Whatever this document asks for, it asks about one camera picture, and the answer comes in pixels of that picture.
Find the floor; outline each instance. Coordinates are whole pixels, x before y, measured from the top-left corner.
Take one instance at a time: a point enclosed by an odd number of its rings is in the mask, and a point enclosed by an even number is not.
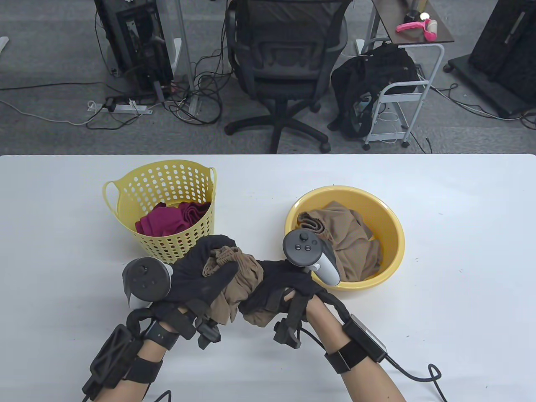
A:
[[[225,1],[182,0],[186,31],[193,61],[219,47]],[[434,0],[456,42],[446,45],[445,60],[471,52],[495,0]],[[355,0],[347,10],[350,32],[348,46],[339,63],[355,54],[353,39],[363,37],[371,10],[369,0]],[[10,42],[0,56],[0,87],[54,83],[61,81],[103,81],[106,71],[95,40],[95,6],[92,0],[2,0],[0,36]],[[430,71],[432,57],[414,57]],[[437,87],[448,87],[456,76],[440,71]],[[0,99],[18,108],[53,119],[82,122],[91,116],[90,100],[102,102],[105,88],[65,86],[34,90],[0,92]],[[454,95],[468,103],[485,105],[461,85]],[[250,101],[232,80],[223,90],[221,120],[212,126],[190,126],[160,107],[152,116],[140,118],[121,130],[89,131],[83,126],[48,123],[21,116],[0,104],[0,154],[195,154],[265,153],[269,146],[268,129],[251,130],[227,137],[223,127],[229,121],[263,114],[263,108]],[[201,113],[211,107],[201,105]],[[321,131],[334,118],[337,109],[330,92],[322,100],[318,114],[304,111],[298,117]],[[106,114],[95,119],[99,126],[117,123]],[[361,144],[345,141],[339,133],[327,132],[332,153],[363,153]],[[536,153],[536,132],[519,122],[503,122],[474,116],[453,103],[431,93],[423,107],[414,133],[429,152],[425,138],[435,153]],[[308,138],[284,132],[280,153],[317,153],[318,144]],[[369,152],[420,153],[411,141],[409,148],[399,143],[372,143]]]

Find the white table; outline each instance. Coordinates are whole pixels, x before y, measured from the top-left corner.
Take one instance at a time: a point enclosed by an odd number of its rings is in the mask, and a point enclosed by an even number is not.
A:
[[[82,400],[88,367],[128,313],[124,265],[142,255],[108,212],[101,186],[166,156],[0,157],[0,400]],[[443,372],[449,401],[534,401],[532,155],[187,156],[218,171],[216,230],[261,259],[282,257],[283,224],[307,191],[347,184],[397,214],[402,266],[343,300],[395,360]],[[256,236],[259,227],[264,236]],[[174,402],[347,402],[343,383],[307,337],[294,351],[238,318],[207,350],[180,340],[146,398]],[[392,375],[408,401],[432,385]]]

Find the white metal cart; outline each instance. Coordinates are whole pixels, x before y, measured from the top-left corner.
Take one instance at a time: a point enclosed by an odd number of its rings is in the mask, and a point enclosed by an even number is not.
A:
[[[374,48],[375,42],[383,42],[383,41],[389,41],[389,38],[373,38],[369,40],[368,42],[364,43],[364,49]],[[362,49],[360,49],[360,40],[356,40],[356,48],[358,51],[358,54],[361,54]],[[432,82],[434,81],[434,78],[437,74],[437,71],[439,70],[439,67],[441,65],[441,62],[443,60],[443,56],[445,54],[445,48],[440,43],[419,43],[419,44],[405,44],[400,45],[400,48],[412,48],[412,47],[435,47],[438,50],[438,57],[436,59],[436,62],[434,64],[434,69],[432,70],[432,73],[430,75],[430,78],[425,79],[422,77],[419,81],[402,81],[399,83],[393,83],[385,88],[379,93],[378,100],[376,101],[376,104],[374,106],[374,113],[372,117],[373,124],[370,128],[370,131],[368,135],[364,139],[363,149],[365,151],[368,151],[370,149],[370,141],[396,141],[401,139],[402,140],[402,147],[406,148],[409,145],[408,138],[411,134],[411,131],[413,130],[413,127],[415,126],[415,122],[417,121],[417,118],[419,117],[419,112],[422,108],[422,104],[425,101],[426,95],[428,94],[428,91],[430,90],[430,86],[432,85]],[[402,93],[402,94],[392,94],[388,95],[387,92],[394,87],[400,87],[400,86],[416,86],[416,89],[413,93]],[[413,117],[411,119],[411,123],[408,124],[408,121],[406,119],[406,116],[404,115],[404,112],[402,111],[402,108],[400,107],[400,102],[418,102],[417,108],[415,110],[415,113],[413,114]],[[375,130],[378,118],[380,116],[380,109],[382,108],[382,105],[385,105],[384,108],[387,108],[387,105],[392,105],[393,110],[395,111],[396,115],[398,116],[397,120],[389,120],[389,122],[393,125],[395,128],[394,132],[378,132],[378,130]]]

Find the yellow plastic basin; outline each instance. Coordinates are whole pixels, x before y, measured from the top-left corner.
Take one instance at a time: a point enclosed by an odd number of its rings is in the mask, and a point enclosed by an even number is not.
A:
[[[313,279],[326,288],[340,291],[368,289],[388,280],[404,258],[404,231],[394,212],[383,201],[366,191],[345,185],[332,185],[308,192],[296,201],[289,211],[285,234],[298,227],[297,218],[301,212],[321,210],[332,201],[358,211],[363,216],[365,223],[382,245],[383,262],[376,275],[361,282],[341,282],[337,286],[329,287],[314,273]]]

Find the black backpack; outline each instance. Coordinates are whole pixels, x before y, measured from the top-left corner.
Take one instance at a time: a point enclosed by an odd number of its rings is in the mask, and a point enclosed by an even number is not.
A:
[[[339,130],[348,138],[362,138],[368,135],[372,127],[373,106],[379,93],[392,83],[401,81],[418,81],[415,63],[406,52],[397,45],[388,43],[352,57],[331,74],[331,85],[335,92],[339,115],[327,128]],[[416,86],[402,86],[390,89],[387,94],[412,93]],[[366,107],[355,115],[354,104],[369,95]],[[360,124],[356,131],[354,122]]]

